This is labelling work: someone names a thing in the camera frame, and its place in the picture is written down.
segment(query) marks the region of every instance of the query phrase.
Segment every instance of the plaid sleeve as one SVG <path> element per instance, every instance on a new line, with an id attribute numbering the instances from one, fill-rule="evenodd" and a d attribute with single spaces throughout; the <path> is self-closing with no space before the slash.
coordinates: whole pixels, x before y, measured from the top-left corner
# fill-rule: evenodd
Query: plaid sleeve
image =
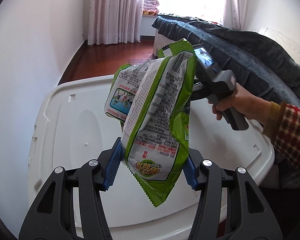
<path id="1" fill-rule="evenodd" d="M 300 172 L 300 109 L 298 107 L 281 104 L 271 141 L 273 146 Z"/>

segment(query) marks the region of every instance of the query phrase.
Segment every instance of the red wooden floor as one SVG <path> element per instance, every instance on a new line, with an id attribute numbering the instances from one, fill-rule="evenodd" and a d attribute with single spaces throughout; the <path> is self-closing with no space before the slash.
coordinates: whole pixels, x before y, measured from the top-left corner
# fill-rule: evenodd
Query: red wooden floor
<path id="1" fill-rule="evenodd" d="M 121 65 L 144 63 L 154 58 L 153 41 L 91 45 L 82 48 L 80 57 L 63 82 L 114 74 Z"/>

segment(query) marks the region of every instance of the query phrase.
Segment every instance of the plastic container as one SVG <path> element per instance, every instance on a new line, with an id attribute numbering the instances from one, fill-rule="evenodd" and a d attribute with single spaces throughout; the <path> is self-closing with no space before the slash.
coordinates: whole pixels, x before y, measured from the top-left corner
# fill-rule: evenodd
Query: plastic container
<path id="1" fill-rule="evenodd" d="M 81 167 L 111 148 L 121 136 L 119 122 L 104 113 L 112 79 L 110 75 L 66 83 L 46 96 L 30 148 L 29 205 L 55 167 Z M 273 146 L 261 131 L 256 121 L 249 121 L 246 131 L 233 131 L 225 120 L 215 119 L 206 99 L 191 102 L 190 147 L 222 168 L 245 167 L 258 185 L 274 162 Z M 154 208 L 122 164 L 114 185 L 101 192 L 114 240 L 187 239 L 199 196 L 200 192 L 191 189 L 182 173 L 167 201 Z M 226 218 L 226 191 L 223 196 L 221 221 Z M 82 236 L 77 192 L 74 192 L 74 215 L 77 234 Z"/>

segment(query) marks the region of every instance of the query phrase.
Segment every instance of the controller screen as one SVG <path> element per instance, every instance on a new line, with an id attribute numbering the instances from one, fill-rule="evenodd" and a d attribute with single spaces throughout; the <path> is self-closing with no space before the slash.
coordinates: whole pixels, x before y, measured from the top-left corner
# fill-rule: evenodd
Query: controller screen
<path id="1" fill-rule="evenodd" d="M 200 60 L 205 69 L 208 69 L 214 63 L 212 57 L 204 48 L 196 49 L 195 54 L 197 55 L 198 60 Z"/>

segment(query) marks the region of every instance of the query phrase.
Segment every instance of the metal screw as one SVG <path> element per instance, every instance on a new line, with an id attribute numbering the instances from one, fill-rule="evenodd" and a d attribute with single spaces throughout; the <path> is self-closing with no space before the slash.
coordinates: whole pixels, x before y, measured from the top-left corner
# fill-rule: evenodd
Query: metal screw
<path id="1" fill-rule="evenodd" d="M 202 162 L 202 164 L 203 164 L 204 166 L 211 166 L 211 165 L 212 165 L 212 161 L 210 161 L 210 160 L 204 160 L 204 161 Z"/>
<path id="2" fill-rule="evenodd" d="M 63 171 L 63 168 L 62 167 L 56 167 L 55 169 L 54 169 L 54 172 L 55 173 L 61 173 Z"/>
<path id="3" fill-rule="evenodd" d="M 89 165 L 90 166 L 97 166 L 98 165 L 98 161 L 97 160 L 91 160 L 91 161 L 89 161 Z"/>
<path id="4" fill-rule="evenodd" d="M 243 167 L 239 167 L 238 168 L 238 172 L 240 172 L 241 174 L 245 174 L 246 173 L 246 169 Z"/>

